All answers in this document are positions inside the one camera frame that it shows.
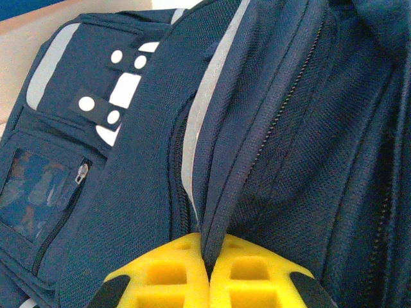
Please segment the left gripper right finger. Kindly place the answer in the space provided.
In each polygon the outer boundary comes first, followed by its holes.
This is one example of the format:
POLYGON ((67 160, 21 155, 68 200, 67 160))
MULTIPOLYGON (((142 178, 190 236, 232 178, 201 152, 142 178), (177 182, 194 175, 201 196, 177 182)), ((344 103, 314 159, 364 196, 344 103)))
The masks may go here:
POLYGON ((337 308, 308 269, 233 235, 225 236, 209 295, 210 308, 337 308))

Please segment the navy blue backpack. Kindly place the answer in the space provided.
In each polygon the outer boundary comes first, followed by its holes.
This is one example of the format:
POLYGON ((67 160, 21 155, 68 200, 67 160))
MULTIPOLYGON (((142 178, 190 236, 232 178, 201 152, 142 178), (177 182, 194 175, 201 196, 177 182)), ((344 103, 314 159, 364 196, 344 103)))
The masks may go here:
POLYGON ((191 233, 411 308, 411 0, 86 13, 41 45, 0 139, 0 308, 88 308, 191 233))

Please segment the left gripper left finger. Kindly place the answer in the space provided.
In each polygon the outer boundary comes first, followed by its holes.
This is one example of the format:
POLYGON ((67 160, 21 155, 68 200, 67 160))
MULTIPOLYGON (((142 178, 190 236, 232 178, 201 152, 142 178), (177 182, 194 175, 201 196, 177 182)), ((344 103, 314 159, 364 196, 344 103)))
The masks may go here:
POLYGON ((209 308, 200 234, 180 237, 108 274, 88 308, 209 308))

